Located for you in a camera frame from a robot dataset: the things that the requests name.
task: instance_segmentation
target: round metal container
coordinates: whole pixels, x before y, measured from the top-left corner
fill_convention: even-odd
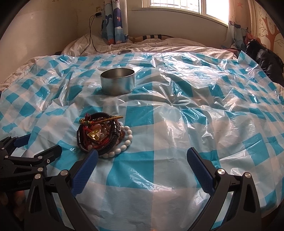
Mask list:
[[[129,68],[114,68],[101,73],[102,91],[118,96],[132,92],[135,87],[135,72]]]

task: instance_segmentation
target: yellow triangular gemstone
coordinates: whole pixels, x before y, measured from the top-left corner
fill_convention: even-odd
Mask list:
[[[90,137],[91,139],[93,139],[95,141],[99,141],[100,140],[100,136],[101,136],[101,130],[100,129],[96,129],[94,131],[91,131],[88,134],[88,137]]]

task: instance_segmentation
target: window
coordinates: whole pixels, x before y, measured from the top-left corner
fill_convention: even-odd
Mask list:
[[[229,0],[146,0],[149,7],[170,7],[193,11],[224,23],[229,20]]]

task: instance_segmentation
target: bed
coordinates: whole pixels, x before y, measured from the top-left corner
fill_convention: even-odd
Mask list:
[[[195,147],[229,174],[250,172],[262,215],[284,198],[284,99],[245,53],[207,48],[178,38],[107,46],[84,36],[59,56],[31,59],[10,78],[1,96],[2,136],[31,133],[16,155],[32,157],[62,146],[49,175],[69,169],[82,152],[76,144],[86,113],[123,115],[133,142],[122,154],[99,160],[76,198],[100,230],[187,230],[208,200],[186,151]],[[133,52],[118,55],[118,51]],[[135,71],[127,95],[101,92],[99,75],[114,67]],[[221,224],[230,202],[215,222]],[[56,198],[62,218],[71,226]]]

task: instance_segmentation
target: human hand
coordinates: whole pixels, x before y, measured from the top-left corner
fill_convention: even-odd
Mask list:
[[[15,216],[20,220],[23,221],[24,219],[24,212],[25,212],[25,192],[18,191],[13,194],[13,201],[10,203],[13,205],[13,212]],[[6,193],[0,192],[0,203],[4,206],[8,204],[8,197]]]

